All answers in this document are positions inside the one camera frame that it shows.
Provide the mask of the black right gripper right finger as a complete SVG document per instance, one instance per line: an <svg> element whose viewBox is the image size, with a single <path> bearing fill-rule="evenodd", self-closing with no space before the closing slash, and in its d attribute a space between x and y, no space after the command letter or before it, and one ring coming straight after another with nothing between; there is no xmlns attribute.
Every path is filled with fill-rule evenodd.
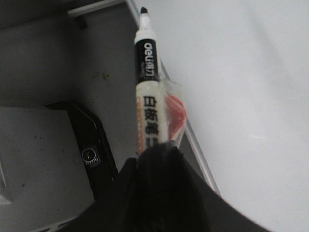
<svg viewBox="0 0 309 232"><path fill-rule="evenodd" d="M139 232L254 232L256 225L226 204L209 217L199 185L180 150L168 143L143 151L137 163Z"/></svg>

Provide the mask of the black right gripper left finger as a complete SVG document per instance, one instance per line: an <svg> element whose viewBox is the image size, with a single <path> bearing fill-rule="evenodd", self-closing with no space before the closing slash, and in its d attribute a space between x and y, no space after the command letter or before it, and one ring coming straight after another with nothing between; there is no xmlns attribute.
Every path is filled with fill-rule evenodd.
<svg viewBox="0 0 309 232"><path fill-rule="evenodd" d="M126 160L111 187L70 223L71 232L135 231L136 165Z"/></svg>

